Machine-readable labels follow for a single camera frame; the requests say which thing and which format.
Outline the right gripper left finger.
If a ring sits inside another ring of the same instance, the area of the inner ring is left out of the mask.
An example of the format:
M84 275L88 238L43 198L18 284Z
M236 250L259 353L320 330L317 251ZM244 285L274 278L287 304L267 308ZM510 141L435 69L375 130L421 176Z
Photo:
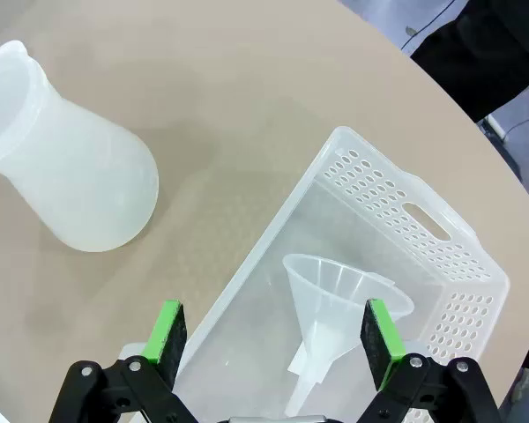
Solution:
M148 422L193 422L173 392L186 340L182 303L165 301L140 354L106 368L89 360L69 367L49 420L117 422L139 412Z

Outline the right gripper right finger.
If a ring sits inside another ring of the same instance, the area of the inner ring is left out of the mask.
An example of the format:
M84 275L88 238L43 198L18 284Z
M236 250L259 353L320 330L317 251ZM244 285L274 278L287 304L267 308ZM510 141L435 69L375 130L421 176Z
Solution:
M383 301L367 301L361 343L376 395L360 422L401 422L412 409L435 422L499 422L500 412L477 361L459 357L442 365L407 352Z

